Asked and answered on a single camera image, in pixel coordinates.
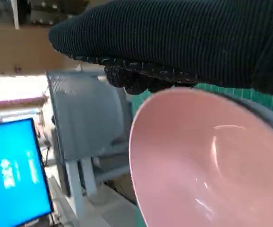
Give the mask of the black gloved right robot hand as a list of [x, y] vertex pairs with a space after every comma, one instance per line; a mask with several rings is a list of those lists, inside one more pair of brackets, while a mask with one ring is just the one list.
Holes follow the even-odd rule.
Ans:
[[48, 38], [132, 95], [200, 83], [273, 95], [273, 0], [113, 0]]

